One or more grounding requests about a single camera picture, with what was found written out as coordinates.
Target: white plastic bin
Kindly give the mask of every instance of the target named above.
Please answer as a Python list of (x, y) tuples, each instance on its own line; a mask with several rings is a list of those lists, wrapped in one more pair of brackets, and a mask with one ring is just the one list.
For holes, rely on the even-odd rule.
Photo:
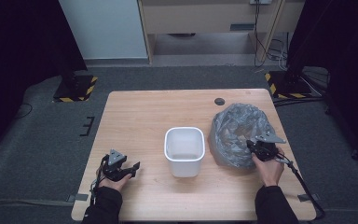
[(192, 177), (200, 172), (205, 155), (204, 136), (195, 127), (171, 128), (165, 133), (165, 157), (176, 177)]

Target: black cable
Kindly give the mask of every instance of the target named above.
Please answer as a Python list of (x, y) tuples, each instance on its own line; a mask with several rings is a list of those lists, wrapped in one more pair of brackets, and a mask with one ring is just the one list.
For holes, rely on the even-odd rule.
[(311, 98), (310, 100), (306, 99), (286, 99), (284, 102), (278, 102), (277, 104), (274, 103), (275, 107), (283, 106), (283, 105), (297, 105), (297, 104), (304, 104), (304, 103), (311, 103), (311, 102), (319, 102), (322, 101), (323, 97), (315, 97)]
[(303, 189), (305, 190), (306, 194), (308, 195), (308, 197), (310, 198), (310, 201), (312, 202), (312, 204), (321, 212), (321, 214), (319, 216), (317, 216), (314, 220), (319, 220), (324, 218), (325, 216), (325, 212), (322, 209), (322, 207), (315, 201), (315, 199), (312, 197), (312, 194), (310, 193), (310, 190), (308, 189), (307, 185), (305, 184), (303, 178), (301, 177), (301, 175), (298, 173), (298, 170), (295, 168), (295, 166), (293, 165), (293, 162), (290, 161), (287, 157), (285, 157), (283, 154), (278, 153), (279, 156), (287, 159), (289, 162), (286, 163), (287, 166), (292, 170), (292, 172), (295, 174), (295, 176), (297, 177), (298, 181), (300, 182), (301, 186), (303, 187)]
[(303, 98), (287, 98), (287, 99), (275, 100), (273, 103), (278, 104), (278, 103), (284, 103), (287, 101), (308, 101), (309, 99), (322, 99), (322, 98), (323, 97), (321, 97), (321, 96), (310, 96), (310, 97), (303, 97)]
[(98, 186), (100, 185), (101, 181), (104, 180), (104, 177), (101, 179), (101, 172), (103, 170), (103, 162), (106, 161), (109, 158), (109, 155), (105, 155), (102, 159), (101, 159), (101, 164), (100, 164), (100, 168), (98, 169), (98, 174), (97, 174), (97, 179), (95, 180), (95, 186), (94, 188), (90, 187), (91, 191), (91, 199), (89, 200), (89, 205), (94, 205), (94, 201), (95, 201), (95, 193), (97, 192)]
[[(259, 2), (259, 0), (255, 0), (255, 28), (254, 28), (255, 40), (256, 40), (256, 43), (255, 43), (255, 61), (256, 61), (257, 52), (258, 52), (257, 43), (260, 43), (260, 46), (263, 47), (265, 52), (267, 52), (266, 49), (264, 48), (263, 44), (261, 44), (260, 40), (258, 39), (258, 34), (257, 34), (257, 21), (258, 21), (259, 11), (260, 11), (260, 2)], [(263, 66), (263, 64), (264, 64), (264, 62), (262, 62), (260, 65), (255, 64), (255, 67), (261, 67), (261, 66)]]
[(287, 59), (287, 53), (286, 52), (282, 52), (280, 49), (273, 49), (273, 48), (269, 48), (268, 50), (272, 50), (272, 51), (277, 51), (277, 52), (280, 52), (283, 56), (284, 59)]
[(283, 43), (283, 41), (281, 41), (280, 39), (272, 39), (271, 41), (278, 41), (278, 42), (280, 42), (281, 43), (281, 49), (273, 49), (273, 48), (269, 48), (269, 49), (272, 49), (272, 50), (277, 50), (277, 51), (279, 51), (282, 55), (283, 54), (286, 54), (287, 55), (287, 50), (286, 50), (286, 52), (284, 52), (284, 50), (282, 49), (282, 47), (284, 47), (284, 43)]
[(23, 200), (23, 199), (0, 199), (0, 206), (5, 205), (37, 205), (37, 206), (60, 206), (60, 207), (73, 207), (74, 203), (64, 201), (52, 200)]
[(280, 52), (280, 55), (276, 55), (276, 54), (272, 54), (270, 53), (270, 55), (268, 56), (268, 58), (272, 61), (280, 61), (280, 60), (287, 60), (287, 57), (285, 55), (283, 55), (283, 52), (279, 49), (272, 49), (269, 48), (268, 50), (272, 50), (272, 51), (278, 51)]

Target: wall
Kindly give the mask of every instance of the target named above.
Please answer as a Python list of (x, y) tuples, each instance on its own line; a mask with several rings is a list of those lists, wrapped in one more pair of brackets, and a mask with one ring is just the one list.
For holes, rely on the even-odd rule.
[(137, 0), (60, 0), (85, 60), (147, 59)]

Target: black curtain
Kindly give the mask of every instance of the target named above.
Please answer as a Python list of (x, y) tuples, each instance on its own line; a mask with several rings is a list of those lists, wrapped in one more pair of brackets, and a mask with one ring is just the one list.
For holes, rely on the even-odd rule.
[(87, 70), (58, 0), (0, 0), (0, 138), (26, 89)]
[(304, 66), (329, 71), (324, 97), (358, 159), (358, 1), (306, 1), (287, 66), (292, 74)]

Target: crumpled plastic bag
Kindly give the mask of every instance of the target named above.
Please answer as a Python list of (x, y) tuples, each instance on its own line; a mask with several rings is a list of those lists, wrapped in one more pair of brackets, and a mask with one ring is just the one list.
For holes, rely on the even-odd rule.
[(265, 132), (275, 133), (263, 111), (254, 105), (230, 105), (213, 118), (209, 145), (214, 160), (222, 166), (255, 168), (246, 140), (256, 142)]

